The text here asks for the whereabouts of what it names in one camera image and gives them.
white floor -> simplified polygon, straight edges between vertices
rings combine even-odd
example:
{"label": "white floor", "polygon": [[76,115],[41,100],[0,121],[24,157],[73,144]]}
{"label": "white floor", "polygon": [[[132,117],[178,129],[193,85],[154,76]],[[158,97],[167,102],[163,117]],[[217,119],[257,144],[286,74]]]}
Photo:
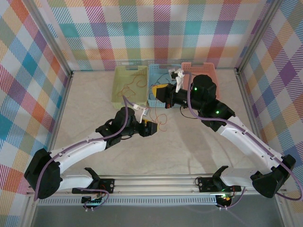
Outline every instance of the white floor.
{"label": "white floor", "polygon": [[[233,70],[217,70],[217,74],[220,100],[250,128]],[[117,110],[110,102],[113,78],[113,71],[75,73],[55,148],[85,138],[114,118]],[[211,174],[223,165],[253,167],[232,143],[199,120],[183,117],[178,108],[157,108],[157,115],[161,113],[168,116],[162,126],[167,131],[147,138],[135,135],[76,163],[68,173],[84,173],[83,168],[91,167],[100,175]],[[183,113],[190,116],[187,109]]]}

plaid fabric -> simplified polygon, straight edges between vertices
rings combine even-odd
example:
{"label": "plaid fabric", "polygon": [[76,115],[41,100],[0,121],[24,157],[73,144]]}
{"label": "plaid fabric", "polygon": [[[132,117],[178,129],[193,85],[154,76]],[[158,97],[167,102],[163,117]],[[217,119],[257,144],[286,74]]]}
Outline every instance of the plaid fabric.
{"label": "plaid fabric", "polygon": [[206,61],[231,67],[261,0],[48,0],[36,4],[74,70],[117,61]]}
{"label": "plaid fabric", "polygon": [[31,157],[47,148],[67,76],[21,0],[0,1],[0,227],[17,224]]}
{"label": "plaid fabric", "polygon": [[[303,1],[284,0],[243,79],[262,139],[296,159],[303,183]],[[293,202],[303,213],[303,202]]]}

metal bar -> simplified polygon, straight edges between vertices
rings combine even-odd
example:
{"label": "metal bar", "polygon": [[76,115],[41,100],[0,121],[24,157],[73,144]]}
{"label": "metal bar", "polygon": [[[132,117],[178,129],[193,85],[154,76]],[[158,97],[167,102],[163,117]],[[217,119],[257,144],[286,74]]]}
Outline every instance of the metal bar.
{"label": "metal bar", "polygon": [[[198,176],[211,177],[212,175],[111,175],[100,177],[115,179],[115,189],[111,196],[185,196],[226,194],[224,192],[200,193],[198,186],[195,185],[195,178]],[[245,194],[258,194],[254,188],[247,188],[247,190],[248,191]],[[33,189],[30,189],[27,193],[28,196],[33,196],[33,194]],[[56,192],[53,196],[66,195],[79,196],[79,194],[72,194],[71,189],[61,190]]]}
{"label": "metal bar", "polygon": [[[184,206],[184,205],[216,205],[215,195],[187,196],[120,196],[109,197],[104,205],[118,206]],[[81,206],[81,196],[52,196],[40,200],[38,206]]]}
{"label": "metal bar", "polygon": [[259,27],[258,31],[256,32],[254,38],[252,39],[251,44],[249,45],[246,53],[243,56],[242,62],[239,66],[239,71],[242,72],[250,58],[252,57],[254,51],[256,50],[260,40],[262,39],[263,35],[265,34],[270,22],[272,21],[274,15],[276,14],[277,10],[281,6],[283,0],[273,0],[269,6],[268,12],[266,13],[265,17],[261,21],[261,26]]}
{"label": "metal bar", "polygon": [[245,85],[243,83],[243,80],[242,80],[241,76],[239,75],[239,73],[237,72],[236,69],[234,69],[234,72],[235,72],[235,76],[236,76],[236,79],[237,79],[237,82],[238,82],[238,85],[239,85],[240,93],[241,93],[241,96],[242,96],[242,99],[243,99],[243,102],[244,102],[246,113],[247,113],[248,119],[250,121],[251,130],[256,136],[258,136],[261,139],[261,134],[260,134],[260,131],[259,131],[259,128],[258,128],[257,120],[256,120],[255,115],[253,113],[252,105],[250,103],[250,100],[248,99],[247,91],[245,89]]}
{"label": "metal bar", "polygon": [[286,199],[276,195],[276,202],[278,204],[284,225],[287,227],[299,226],[294,224],[295,218],[293,218],[291,215],[290,208],[288,207]]}
{"label": "metal bar", "polygon": [[63,53],[60,50],[60,47],[58,46],[57,42],[55,41],[55,38],[53,37],[52,33],[50,32],[47,24],[45,23],[42,15],[39,12],[39,9],[37,8],[36,4],[33,0],[23,0],[24,5],[26,6],[27,10],[30,12],[32,18],[36,22],[40,32],[44,36],[44,39],[46,40],[47,44],[51,47],[54,55],[58,59],[58,62],[61,64],[61,66],[64,68],[65,72],[68,75],[72,74],[72,70],[70,69]]}
{"label": "metal bar", "polygon": [[60,108],[59,108],[58,118],[57,118],[57,121],[55,123],[55,127],[54,127],[54,130],[52,132],[51,138],[48,142],[47,147],[49,148],[49,150],[53,150],[53,148],[55,146],[55,143],[56,143],[56,139],[57,139],[58,131],[59,131],[59,128],[60,128],[61,120],[62,120],[62,117],[63,117],[63,113],[64,113],[65,105],[66,105],[66,102],[67,102],[68,94],[69,94],[70,89],[71,89],[72,78],[73,78],[73,76],[71,75],[68,78],[68,81],[67,81],[66,90],[65,90],[65,93],[64,93],[64,96],[63,96],[63,99],[62,99],[62,103],[61,103]]}
{"label": "metal bar", "polygon": [[19,218],[18,226],[19,227],[28,227],[31,226],[34,214],[37,207],[37,202],[34,202],[34,197],[26,197],[27,201],[24,201],[23,208],[21,212],[21,217]]}

black mounting bracket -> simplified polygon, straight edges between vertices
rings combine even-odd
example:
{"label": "black mounting bracket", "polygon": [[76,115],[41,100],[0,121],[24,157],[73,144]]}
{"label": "black mounting bracket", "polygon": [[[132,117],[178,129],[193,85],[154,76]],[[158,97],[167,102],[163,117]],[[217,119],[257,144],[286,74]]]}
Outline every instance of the black mounting bracket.
{"label": "black mounting bracket", "polygon": [[222,166],[212,177],[198,177],[195,184],[199,187],[199,192],[241,192],[241,186],[227,186],[220,179],[221,173],[227,168],[228,166]]}
{"label": "black mounting bracket", "polygon": [[[84,168],[86,171],[88,171],[90,173],[90,175],[93,178],[92,183],[87,187],[87,189],[103,189],[108,191],[108,193],[112,194],[114,192],[114,188],[115,188],[115,180],[112,178],[104,178],[101,179],[98,174],[96,174],[96,172],[94,170],[92,170],[92,168]],[[78,188],[73,188],[72,189],[72,194],[96,194],[98,192],[94,192],[94,191],[86,191],[86,190],[80,190]],[[92,200],[91,196],[83,196],[81,199],[81,203],[85,203],[88,201],[94,201],[94,202],[98,202],[98,201],[102,201],[102,193],[100,192],[97,195],[97,199]]]}

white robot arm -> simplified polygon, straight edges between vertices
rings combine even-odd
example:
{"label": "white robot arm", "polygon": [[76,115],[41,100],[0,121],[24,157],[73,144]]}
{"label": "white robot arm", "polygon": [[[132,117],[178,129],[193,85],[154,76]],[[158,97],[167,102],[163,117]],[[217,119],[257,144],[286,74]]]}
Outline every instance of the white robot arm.
{"label": "white robot arm", "polygon": [[38,150],[27,167],[24,177],[34,190],[38,189],[37,197],[40,199],[45,199],[58,190],[69,188],[73,189],[72,193],[82,194],[83,191],[77,188],[96,190],[102,186],[112,193],[114,179],[100,179],[91,168],[85,168],[90,176],[64,175],[63,173],[76,162],[119,143],[123,136],[132,137],[134,134],[139,134],[146,137],[153,135],[156,131],[156,123],[144,119],[137,121],[135,111],[127,107],[126,113],[126,107],[123,107],[114,119],[98,127],[84,140],[51,152],[45,149]]}
{"label": "white robot arm", "polygon": [[192,84],[188,83],[187,90],[179,89],[177,92],[176,84],[166,84],[154,86],[152,92],[165,103],[165,108],[175,104],[189,108],[203,124],[231,141],[255,164],[255,168],[250,169],[222,166],[213,177],[200,177],[200,192],[230,192],[230,186],[239,191],[240,186],[246,186],[254,187],[263,196],[272,198],[288,179],[289,172],[283,166],[292,170],[295,159],[291,155],[283,157],[250,132],[234,111],[216,99],[216,84],[209,76],[196,76]]}

